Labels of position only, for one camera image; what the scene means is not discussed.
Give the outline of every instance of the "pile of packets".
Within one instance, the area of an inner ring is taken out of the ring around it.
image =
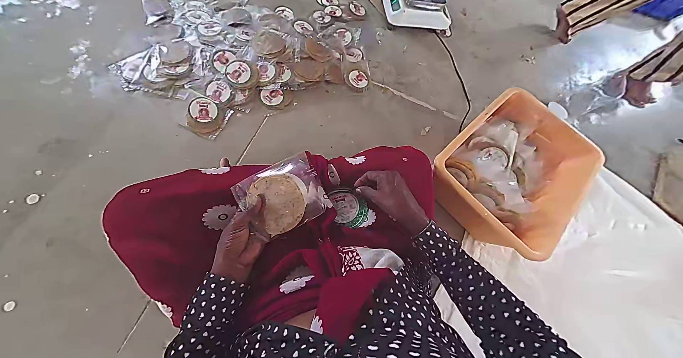
[[[271,11],[248,0],[143,0],[151,47],[109,69],[126,91],[187,102],[180,125],[214,139],[251,100],[280,110],[296,91],[324,82],[367,90],[365,7],[334,1],[297,19],[286,6]]]
[[[493,118],[445,162],[446,170],[511,231],[523,231],[540,197],[543,162],[534,127]]]

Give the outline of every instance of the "hand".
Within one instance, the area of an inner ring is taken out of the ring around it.
[[[263,241],[249,233],[249,223],[261,211],[261,196],[246,212],[238,212],[221,234],[211,273],[243,283],[263,249]]]
[[[368,171],[355,187],[358,194],[378,205],[410,236],[419,234],[430,222],[398,171]]]

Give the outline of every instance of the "white plastic sheet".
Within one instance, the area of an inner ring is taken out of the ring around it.
[[[462,248],[583,358],[683,357],[683,227],[609,170],[595,179],[547,261],[467,234]],[[483,357],[443,287],[436,301]]]

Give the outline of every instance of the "digital weighing scale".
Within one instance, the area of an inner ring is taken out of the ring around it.
[[[382,4],[390,25],[429,28],[451,36],[446,0],[382,0]]]

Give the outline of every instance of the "black polka dot sleeve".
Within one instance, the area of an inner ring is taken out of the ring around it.
[[[232,320],[246,290],[245,284],[230,278],[206,275],[164,357],[224,357],[230,348],[227,341],[235,339]]]
[[[415,238],[487,357],[578,357],[523,301],[431,222]]]

